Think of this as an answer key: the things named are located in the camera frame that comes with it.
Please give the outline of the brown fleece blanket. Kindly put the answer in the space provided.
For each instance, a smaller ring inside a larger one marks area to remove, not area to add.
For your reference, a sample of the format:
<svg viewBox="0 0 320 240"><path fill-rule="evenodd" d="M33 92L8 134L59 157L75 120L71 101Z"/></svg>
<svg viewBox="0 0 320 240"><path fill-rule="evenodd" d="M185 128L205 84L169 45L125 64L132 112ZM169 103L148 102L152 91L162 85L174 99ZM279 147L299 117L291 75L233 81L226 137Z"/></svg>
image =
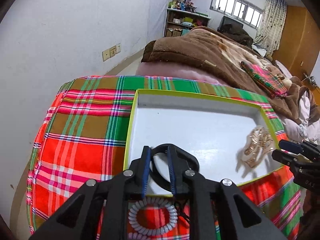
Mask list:
<svg viewBox="0 0 320 240"><path fill-rule="evenodd" d="M207 28L195 28L180 37L164 37L149 42L143 53L143 63L178 63L211 74L233 88L267 97L276 113L299 120L299 89L293 86L284 98L271 98L240 67L240 62L256 63L258 58L245 47Z"/></svg>

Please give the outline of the yellow-green white tray box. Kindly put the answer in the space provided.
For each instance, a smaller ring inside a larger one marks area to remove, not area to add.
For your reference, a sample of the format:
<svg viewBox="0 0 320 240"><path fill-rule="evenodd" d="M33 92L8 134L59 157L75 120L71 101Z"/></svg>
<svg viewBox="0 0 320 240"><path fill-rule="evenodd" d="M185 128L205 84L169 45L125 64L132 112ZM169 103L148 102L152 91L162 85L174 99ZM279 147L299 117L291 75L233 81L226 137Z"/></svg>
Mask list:
<svg viewBox="0 0 320 240"><path fill-rule="evenodd" d="M220 96L139 89L130 114L124 169L141 156L144 146L174 144L193 155L200 173L215 181L244 185L281 165L269 154L255 168L240 157L250 132L262 126L274 135L271 120L259 105Z"/></svg>

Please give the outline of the wall power sockets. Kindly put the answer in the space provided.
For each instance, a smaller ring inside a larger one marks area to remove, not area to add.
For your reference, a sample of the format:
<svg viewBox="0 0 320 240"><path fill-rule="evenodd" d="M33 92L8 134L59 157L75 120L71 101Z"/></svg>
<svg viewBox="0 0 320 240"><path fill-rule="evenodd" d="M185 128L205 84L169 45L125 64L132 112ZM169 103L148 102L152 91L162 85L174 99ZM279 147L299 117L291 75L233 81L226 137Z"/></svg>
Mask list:
<svg viewBox="0 0 320 240"><path fill-rule="evenodd" d="M108 48L102 52L103 61L107 61L108 59L114 57L116 54L121 52L121 44L116 44L111 48Z"/></svg>

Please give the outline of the pink bed sheet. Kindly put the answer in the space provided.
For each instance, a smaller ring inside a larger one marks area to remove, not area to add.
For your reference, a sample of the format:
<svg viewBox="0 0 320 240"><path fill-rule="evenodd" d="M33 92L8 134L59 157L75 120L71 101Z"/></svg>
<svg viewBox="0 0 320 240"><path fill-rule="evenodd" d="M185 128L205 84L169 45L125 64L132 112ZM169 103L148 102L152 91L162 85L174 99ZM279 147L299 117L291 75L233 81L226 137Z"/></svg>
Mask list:
<svg viewBox="0 0 320 240"><path fill-rule="evenodd" d="M203 81L213 85L228 86L227 83L203 70L174 62L142 62L136 75L176 77L195 81Z"/></svg>

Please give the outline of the wooden wardrobe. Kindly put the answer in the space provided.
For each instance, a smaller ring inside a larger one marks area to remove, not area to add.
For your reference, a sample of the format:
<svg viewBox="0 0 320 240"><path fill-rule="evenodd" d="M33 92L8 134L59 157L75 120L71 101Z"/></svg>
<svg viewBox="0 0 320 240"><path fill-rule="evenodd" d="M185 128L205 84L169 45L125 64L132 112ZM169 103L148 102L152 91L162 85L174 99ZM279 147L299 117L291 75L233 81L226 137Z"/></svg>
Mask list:
<svg viewBox="0 0 320 240"><path fill-rule="evenodd" d="M319 27L303 7L287 6L279 49L272 58L301 80L310 74L319 54Z"/></svg>

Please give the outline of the barred window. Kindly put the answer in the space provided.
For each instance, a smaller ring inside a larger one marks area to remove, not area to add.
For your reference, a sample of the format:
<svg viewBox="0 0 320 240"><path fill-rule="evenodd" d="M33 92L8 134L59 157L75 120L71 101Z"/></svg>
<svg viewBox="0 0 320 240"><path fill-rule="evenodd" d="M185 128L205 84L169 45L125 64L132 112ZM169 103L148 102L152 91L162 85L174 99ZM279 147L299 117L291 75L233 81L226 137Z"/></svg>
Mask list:
<svg viewBox="0 0 320 240"><path fill-rule="evenodd" d="M231 16L254 29L259 27L263 16L263 9L246 0L212 0L210 10Z"/></svg>

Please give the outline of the black wristband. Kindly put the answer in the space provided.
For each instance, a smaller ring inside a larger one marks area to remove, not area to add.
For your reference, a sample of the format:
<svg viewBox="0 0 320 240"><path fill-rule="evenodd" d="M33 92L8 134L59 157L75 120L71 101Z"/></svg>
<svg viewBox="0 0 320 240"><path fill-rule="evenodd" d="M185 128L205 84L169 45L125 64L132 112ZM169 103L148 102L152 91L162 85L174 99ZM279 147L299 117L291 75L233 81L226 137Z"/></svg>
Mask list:
<svg viewBox="0 0 320 240"><path fill-rule="evenodd" d="M170 181L162 177L156 167L153 158L159 153L167 156ZM187 194L189 191L188 185L183 182L185 171L193 170L199 172L200 169L199 162L193 155L173 144L161 144L153 148L151 150L151 163L151 178L158 186L170 191L174 196Z"/></svg>

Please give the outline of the white floral duvet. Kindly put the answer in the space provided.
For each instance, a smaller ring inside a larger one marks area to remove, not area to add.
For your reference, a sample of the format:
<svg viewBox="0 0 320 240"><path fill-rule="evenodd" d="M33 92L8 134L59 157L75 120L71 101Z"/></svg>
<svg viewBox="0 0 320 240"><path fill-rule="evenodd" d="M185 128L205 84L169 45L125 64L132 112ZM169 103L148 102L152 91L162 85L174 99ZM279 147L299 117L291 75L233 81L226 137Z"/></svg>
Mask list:
<svg viewBox="0 0 320 240"><path fill-rule="evenodd" d="M287 103L293 107L296 120L293 121L278 114L285 133L291 141L301 142L303 140L319 144L319 108L315 102L312 91L304 85L300 79L293 76L289 70L278 60L275 66L280 69L288 95Z"/></svg>

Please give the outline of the dark clothes on chair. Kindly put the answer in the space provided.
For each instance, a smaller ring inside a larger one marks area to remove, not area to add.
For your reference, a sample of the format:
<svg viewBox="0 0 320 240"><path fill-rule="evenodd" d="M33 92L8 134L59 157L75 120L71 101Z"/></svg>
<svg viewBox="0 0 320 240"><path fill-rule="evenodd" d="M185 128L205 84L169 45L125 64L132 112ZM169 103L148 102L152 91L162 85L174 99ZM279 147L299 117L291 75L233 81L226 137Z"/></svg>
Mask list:
<svg viewBox="0 0 320 240"><path fill-rule="evenodd" d="M223 16L217 31L243 46L252 48L253 38L243 29L243 26L242 23Z"/></svg>

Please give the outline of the folded plaid cloth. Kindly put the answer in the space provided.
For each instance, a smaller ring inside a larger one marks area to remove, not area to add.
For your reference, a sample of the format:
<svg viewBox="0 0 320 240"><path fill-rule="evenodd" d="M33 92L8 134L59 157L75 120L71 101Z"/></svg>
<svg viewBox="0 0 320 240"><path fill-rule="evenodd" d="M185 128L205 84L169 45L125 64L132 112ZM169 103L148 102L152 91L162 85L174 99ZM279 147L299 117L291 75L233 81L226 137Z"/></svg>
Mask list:
<svg viewBox="0 0 320 240"><path fill-rule="evenodd" d="M270 98L285 98L287 96L287 88L281 79L270 71L244 61L241 61L240 67Z"/></svg>

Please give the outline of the dark wooden shelf unit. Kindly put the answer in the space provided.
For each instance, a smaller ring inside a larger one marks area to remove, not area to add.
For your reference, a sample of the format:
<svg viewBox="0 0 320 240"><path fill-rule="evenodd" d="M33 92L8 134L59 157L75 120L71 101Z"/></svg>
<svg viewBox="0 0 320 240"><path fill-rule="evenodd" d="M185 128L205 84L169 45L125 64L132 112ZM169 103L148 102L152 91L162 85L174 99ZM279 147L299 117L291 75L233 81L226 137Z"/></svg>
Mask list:
<svg viewBox="0 0 320 240"><path fill-rule="evenodd" d="M207 27L211 18L198 12L179 9L167 9L164 37L182 35L184 30L191 30L198 26Z"/></svg>

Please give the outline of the patterned curtain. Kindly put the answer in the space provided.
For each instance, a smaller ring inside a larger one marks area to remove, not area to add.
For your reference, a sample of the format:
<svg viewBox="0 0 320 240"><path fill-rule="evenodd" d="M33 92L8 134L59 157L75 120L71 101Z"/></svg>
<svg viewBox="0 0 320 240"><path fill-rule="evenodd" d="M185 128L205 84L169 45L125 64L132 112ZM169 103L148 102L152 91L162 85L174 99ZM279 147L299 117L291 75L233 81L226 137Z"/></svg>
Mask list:
<svg viewBox="0 0 320 240"><path fill-rule="evenodd" d="M263 15L253 44L272 55L279 49L287 15L287 3L284 0L266 0Z"/></svg>

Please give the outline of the translucent pink hair claw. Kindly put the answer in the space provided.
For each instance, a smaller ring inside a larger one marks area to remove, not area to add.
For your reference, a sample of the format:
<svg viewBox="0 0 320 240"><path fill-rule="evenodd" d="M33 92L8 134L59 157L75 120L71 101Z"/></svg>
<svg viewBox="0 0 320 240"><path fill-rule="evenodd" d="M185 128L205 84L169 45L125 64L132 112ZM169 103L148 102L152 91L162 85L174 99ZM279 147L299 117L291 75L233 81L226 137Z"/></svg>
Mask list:
<svg viewBox="0 0 320 240"><path fill-rule="evenodd" d="M246 137L246 143L239 152L239 162L254 169L273 150L274 140L270 132L263 126L256 126Z"/></svg>

